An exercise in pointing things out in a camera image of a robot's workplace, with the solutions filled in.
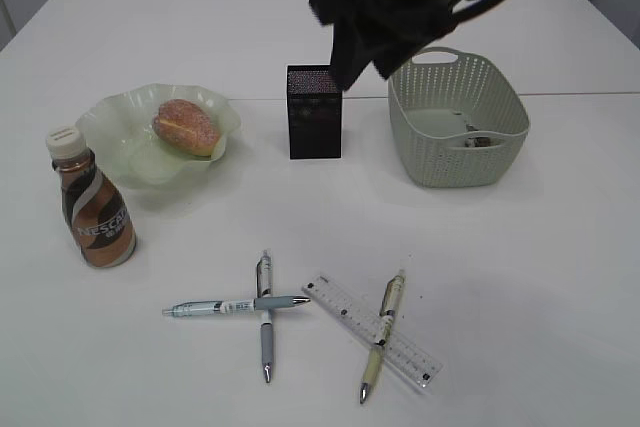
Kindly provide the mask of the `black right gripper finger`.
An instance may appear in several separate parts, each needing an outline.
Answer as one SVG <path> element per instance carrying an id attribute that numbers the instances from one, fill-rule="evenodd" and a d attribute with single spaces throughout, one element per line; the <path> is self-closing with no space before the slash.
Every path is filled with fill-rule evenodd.
<path id="1" fill-rule="evenodd" d="M 432 42 L 432 39 L 426 43 L 401 39 L 373 41 L 373 65 L 383 79 L 388 79 L 404 63 Z"/>
<path id="2" fill-rule="evenodd" d="M 333 25 L 329 72 L 336 87 L 345 92 L 359 78 L 380 49 L 379 29 L 364 14 L 341 17 Z"/>

